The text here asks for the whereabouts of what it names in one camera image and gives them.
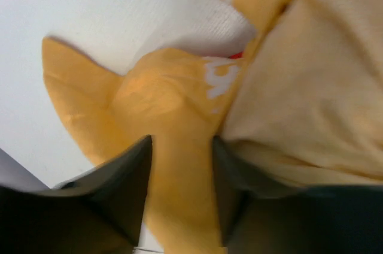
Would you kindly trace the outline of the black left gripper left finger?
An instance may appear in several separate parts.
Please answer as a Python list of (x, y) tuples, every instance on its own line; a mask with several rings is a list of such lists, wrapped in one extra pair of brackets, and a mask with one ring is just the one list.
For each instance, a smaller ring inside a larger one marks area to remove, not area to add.
[(1, 186), (2, 253), (132, 253), (139, 243), (153, 143), (55, 189)]

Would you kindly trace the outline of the white pillow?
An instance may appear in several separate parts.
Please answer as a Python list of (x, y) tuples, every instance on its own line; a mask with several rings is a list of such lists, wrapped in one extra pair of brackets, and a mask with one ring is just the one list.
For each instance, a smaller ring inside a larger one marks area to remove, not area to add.
[(244, 49), (256, 30), (225, 0), (153, 0), (149, 36), (134, 58), (165, 47), (228, 57)]

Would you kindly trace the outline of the orange pillowcase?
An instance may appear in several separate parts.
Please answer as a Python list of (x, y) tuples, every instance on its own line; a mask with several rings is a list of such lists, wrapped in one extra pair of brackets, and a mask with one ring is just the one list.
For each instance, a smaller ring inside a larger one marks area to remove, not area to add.
[(382, 0), (225, 1), (257, 32), (237, 59), (165, 48), (120, 76), (42, 41), (48, 94), (94, 164), (154, 137), (145, 221), (166, 253), (225, 252), (215, 134), (290, 186), (382, 183)]

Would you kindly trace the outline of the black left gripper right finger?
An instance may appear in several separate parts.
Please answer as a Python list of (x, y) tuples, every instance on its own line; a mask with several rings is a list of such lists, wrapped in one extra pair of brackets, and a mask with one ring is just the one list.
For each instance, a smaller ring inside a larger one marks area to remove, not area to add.
[(229, 253), (381, 253), (382, 186), (293, 188), (212, 139), (223, 246)]

